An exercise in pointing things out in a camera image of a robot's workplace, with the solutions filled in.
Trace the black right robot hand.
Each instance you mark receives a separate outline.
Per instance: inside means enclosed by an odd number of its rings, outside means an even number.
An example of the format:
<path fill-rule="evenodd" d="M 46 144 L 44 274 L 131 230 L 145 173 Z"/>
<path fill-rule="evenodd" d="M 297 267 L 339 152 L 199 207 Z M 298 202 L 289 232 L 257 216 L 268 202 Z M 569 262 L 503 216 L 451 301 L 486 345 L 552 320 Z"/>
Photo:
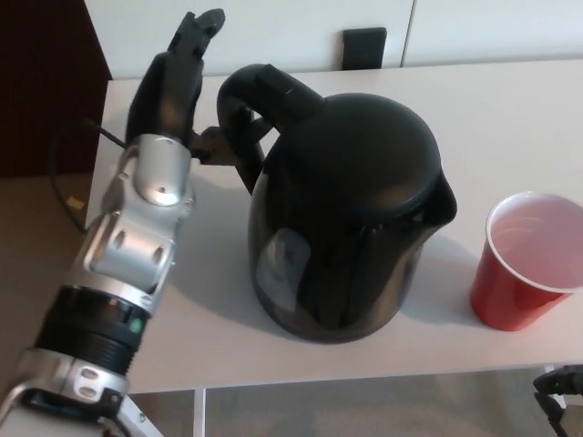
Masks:
<path fill-rule="evenodd" d="M 566 403 L 557 396 L 582 396 L 582 365 L 572 364 L 548 371 L 534 379 L 534 397 L 556 436 L 582 435 L 582 405 Z"/>

